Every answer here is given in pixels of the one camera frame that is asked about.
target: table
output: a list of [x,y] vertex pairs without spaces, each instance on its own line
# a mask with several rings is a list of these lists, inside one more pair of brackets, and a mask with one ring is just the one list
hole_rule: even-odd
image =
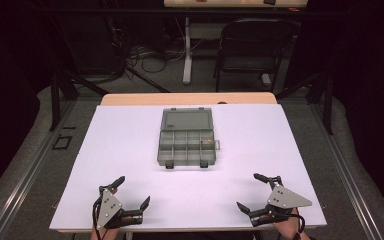
[[[158,165],[162,110],[171,107],[212,109],[215,137],[221,144],[214,166],[170,170]],[[256,230],[236,206],[237,201],[251,210],[265,206],[271,188],[255,180],[254,173],[282,176],[285,187],[313,202],[300,209],[306,225],[326,225],[286,116],[273,94],[109,94],[96,109],[50,229],[90,232],[98,187],[125,176],[115,195],[123,208],[137,209],[148,196],[151,202],[143,224],[123,227],[123,231]]]
[[[173,8],[305,8],[308,0],[277,0],[275,5],[265,4],[263,0],[164,0],[165,7]],[[200,30],[191,33],[193,26],[187,17],[185,21],[185,67],[183,70],[183,84],[191,83],[192,52],[191,38],[217,39],[220,36],[224,25],[220,24],[199,24]]]

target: clear plastic organizer box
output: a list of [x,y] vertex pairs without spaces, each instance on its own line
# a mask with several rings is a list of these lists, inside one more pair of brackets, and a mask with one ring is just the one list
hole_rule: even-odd
[[167,169],[214,165],[216,143],[211,109],[164,109],[157,160]]

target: person's hand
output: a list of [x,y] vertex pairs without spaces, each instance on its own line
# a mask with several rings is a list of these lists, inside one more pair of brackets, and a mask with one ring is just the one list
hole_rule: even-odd
[[[292,209],[291,214],[298,214],[298,210],[296,208]],[[292,240],[298,232],[298,221],[298,218],[290,217],[286,221],[273,223],[273,225],[283,237]],[[307,240],[309,237],[303,232],[301,233],[301,239]]]

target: robotic hand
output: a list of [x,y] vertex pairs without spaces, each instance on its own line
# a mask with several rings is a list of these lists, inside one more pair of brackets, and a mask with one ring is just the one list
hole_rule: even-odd
[[269,183],[272,188],[272,193],[269,196],[267,205],[264,209],[251,212],[249,208],[236,202],[239,209],[248,215],[252,226],[257,227],[262,224],[286,221],[289,217],[297,217],[301,219],[301,228],[299,230],[301,233],[305,227],[304,218],[298,214],[291,214],[292,209],[295,207],[311,206],[312,202],[285,188],[280,176],[268,178],[255,173],[254,178],[264,183]]
[[143,212],[148,207],[151,197],[146,198],[138,210],[124,210],[120,201],[114,196],[124,180],[125,177],[122,176],[108,186],[99,187],[99,198],[93,204],[92,211],[93,226],[98,239],[101,239],[99,229],[102,227],[114,229],[142,223]]

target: chair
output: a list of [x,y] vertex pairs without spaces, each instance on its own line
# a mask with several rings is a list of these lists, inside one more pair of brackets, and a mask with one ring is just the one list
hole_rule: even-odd
[[214,77],[219,91],[220,71],[230,73],[274,74],[273,92],[285,45],[297,33],[288,21],[239,19],[228,23],[221,32]]

